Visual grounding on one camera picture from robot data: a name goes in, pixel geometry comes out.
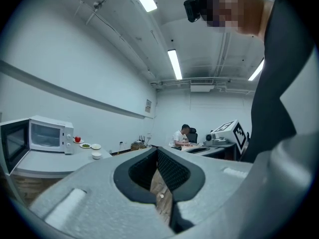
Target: kitchen counter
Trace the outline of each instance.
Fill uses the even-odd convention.
[[[92,158],[92,151],[101,153],[100,159],[112,157],[103,148],[84,149],[77,143],[73,143],[73,150],[72,155],[30,150],[15,167],[13,174],[31,178],[64,178],[86,164],[98,162]]]

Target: black chair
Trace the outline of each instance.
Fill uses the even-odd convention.
[[[196,133],[196,129],[191,127],[189,133],[186,136],[189,142],[197,143],[198,134]]]

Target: black camera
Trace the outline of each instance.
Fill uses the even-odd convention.
[[[190,22],[200,19],[198,0],[186,0],[184,2],[187,18]]]

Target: white microwave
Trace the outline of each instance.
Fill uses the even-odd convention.
[[[72,154],[73,125],[56,119],[33,116],[29,119],[29,148]]]

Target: air vent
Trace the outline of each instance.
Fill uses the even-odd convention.
[[[213,84],[213,79],[191,79],[190,84],[195,84],[195,85],[212,85]]]
[[[190,91],[191,92],[209,92],[215,85],[213,79],[191,79]]]

